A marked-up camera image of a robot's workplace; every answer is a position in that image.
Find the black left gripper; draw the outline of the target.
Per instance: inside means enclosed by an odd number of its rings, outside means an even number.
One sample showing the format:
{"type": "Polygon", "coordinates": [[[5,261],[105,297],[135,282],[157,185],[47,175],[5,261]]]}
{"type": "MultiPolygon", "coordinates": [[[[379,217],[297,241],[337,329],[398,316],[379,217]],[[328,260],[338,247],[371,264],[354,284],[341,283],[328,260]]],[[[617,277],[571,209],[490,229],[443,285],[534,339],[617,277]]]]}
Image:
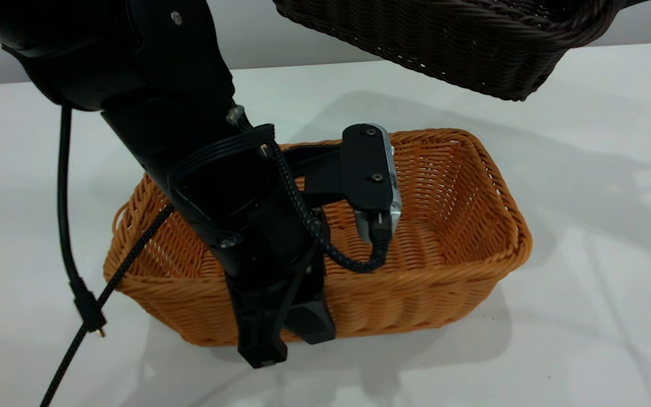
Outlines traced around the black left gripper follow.
{"type": "Polygon", "coordinates": [[[261,150],[190,158],[174,168],[174,199],[224,268],[237,350],[253,368],[287,360],[282,329],[310,345],[336,339],[326,300],[312,300],[324,288],[323,256],[273,160],[261,150]]]}

